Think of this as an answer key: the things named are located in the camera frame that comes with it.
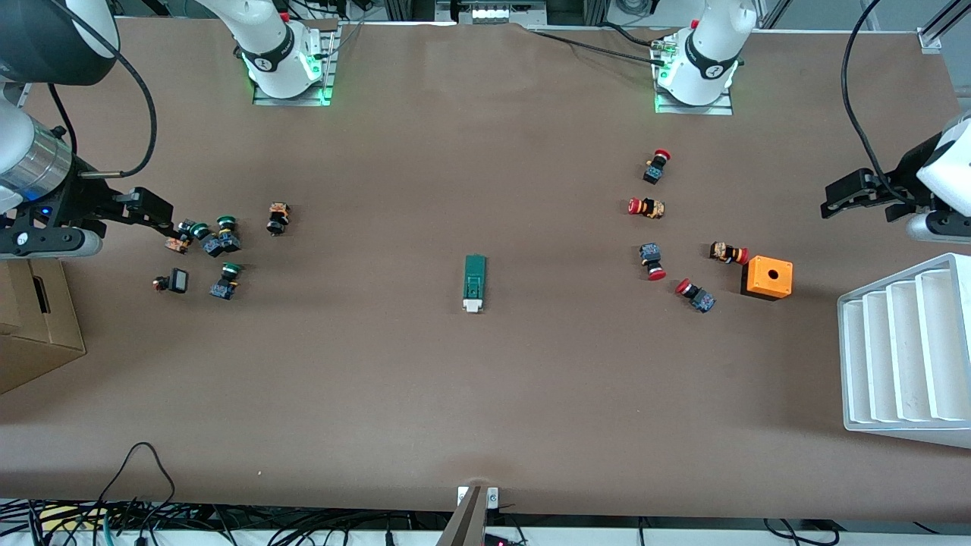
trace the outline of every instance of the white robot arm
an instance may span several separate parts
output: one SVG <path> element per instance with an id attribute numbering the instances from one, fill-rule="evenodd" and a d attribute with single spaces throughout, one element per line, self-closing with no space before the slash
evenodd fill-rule
<path id="1" fill-rule="evenodd" d="M 229 27 L 267 95 L 290 98 L 321 78 L 318 30 L 284 22 L 270 0 L 200 2 Z M 115 54 L 75 17 L 117 50 L 105 0 L 0 0 L 0 84 L 100 82 Z M 93 255 L 105 235 L 102 220 L 179 236 L 168 202 L 145 188 L 111 189 L 97 178 L 110 173 L 97 173 L 60 136 L 0 96 L 0 259 Z"/>
<path id="2" fill-rule="evenodd" d="M 904 154 L 884 181 L 858 169 L 830 184 L 820 212 L 827 219 L 880 205 L 888 205 L 888 222 L 910 217 L 907 234 L 913 239 L 971 243 L 971 112 Z"/>
<path id="3" fill-rule="evenodd" d="M 250 78 L 267 95 L 291 98 L 320 80 L 319 30 L 295 20 L 284 22 L 270 0 L 198 2 L 229 27 Z"/>
<path id="4" fill-rule="evenodd" d="M 706 0 L 696 25 L 664 38 L 673 48 L 658 56 L 667 65 L 655 69 L 657 84 L 691 106 L 715 102 L 731 86 L 756 19 L 753 0 Z"/>

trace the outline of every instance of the metallic cylinder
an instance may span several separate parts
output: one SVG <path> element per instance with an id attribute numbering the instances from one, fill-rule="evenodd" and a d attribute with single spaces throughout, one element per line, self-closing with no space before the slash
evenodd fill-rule
<path id="1" fill-rule="evenodd" d="M 71 170 L 71 148 L 31 118 L 34 139 L 27 153 L 3 174 L 0 186 L 23 196 L 24 201 L 44 197 L 60 186 Z"/>

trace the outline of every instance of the white stepped rack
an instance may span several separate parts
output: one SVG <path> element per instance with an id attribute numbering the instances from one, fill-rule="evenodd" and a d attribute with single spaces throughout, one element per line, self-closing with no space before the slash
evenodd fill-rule
<path id="1" fill-rule="evenodd" d="M 837 308 L 847 430 L 971 448 L 971 256 L 937 256 Z"/>

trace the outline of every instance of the cardboard box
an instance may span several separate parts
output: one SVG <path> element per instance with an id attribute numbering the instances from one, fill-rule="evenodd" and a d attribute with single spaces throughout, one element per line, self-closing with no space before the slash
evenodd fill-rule
<path id="1" fill-rule="evenodd" d="M 0 392 L 83 355 L 84 341 L 61 263 L 0 261 Z"/>

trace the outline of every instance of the orange box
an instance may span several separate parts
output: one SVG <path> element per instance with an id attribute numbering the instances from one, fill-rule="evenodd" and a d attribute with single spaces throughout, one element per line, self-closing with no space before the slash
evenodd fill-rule
<path id="1" fill-rule="evenodd" d="M 755 256 L 742 267 L 742 294 L 775 301 L 792 293 L 792 262 Z"/>

